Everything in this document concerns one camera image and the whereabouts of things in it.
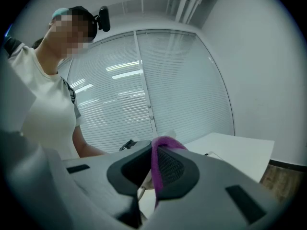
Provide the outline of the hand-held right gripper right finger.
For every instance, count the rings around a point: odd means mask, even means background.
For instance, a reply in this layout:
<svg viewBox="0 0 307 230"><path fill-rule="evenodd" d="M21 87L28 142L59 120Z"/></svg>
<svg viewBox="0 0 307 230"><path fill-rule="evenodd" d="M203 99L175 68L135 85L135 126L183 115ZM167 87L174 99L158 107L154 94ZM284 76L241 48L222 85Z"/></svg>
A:
<svg viewBox="0 0 307 230"><path fill-rule="evenodd" d="M165 199L145 222L145 230L268 230L283 208L273 194L229 163L183 149L160 148L193 162L194 187L181 198Z"/></svg>

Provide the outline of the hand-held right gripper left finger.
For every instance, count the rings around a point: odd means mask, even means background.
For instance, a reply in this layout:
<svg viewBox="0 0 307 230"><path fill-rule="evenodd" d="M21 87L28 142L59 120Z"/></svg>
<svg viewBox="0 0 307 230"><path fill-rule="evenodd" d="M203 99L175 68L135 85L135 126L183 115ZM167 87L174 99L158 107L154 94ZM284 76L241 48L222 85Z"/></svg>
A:
<svg viewBox="0 0 307 230"><path fill-rule="evenodd" d="M151 143L104 156L62 161L46 150L61 224L59 230L136 230L142 226L138 189L151 164Z"/></svg>

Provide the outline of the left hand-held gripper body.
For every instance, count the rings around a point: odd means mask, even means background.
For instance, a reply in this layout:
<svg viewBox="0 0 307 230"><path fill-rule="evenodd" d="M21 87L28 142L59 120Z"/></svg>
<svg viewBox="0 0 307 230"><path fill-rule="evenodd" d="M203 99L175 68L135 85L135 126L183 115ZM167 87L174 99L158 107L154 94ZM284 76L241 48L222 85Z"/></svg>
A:
<svg viewBox="0 0 307 230"><path fill-rule="evenodd" d="M130 150L130 149L143 149L147 146L151 146L151 141L150 140L141 140L141 141L134 141L130 139L128 142L126 142L120 149L119 151L124 151L124 150Z"/></svg>

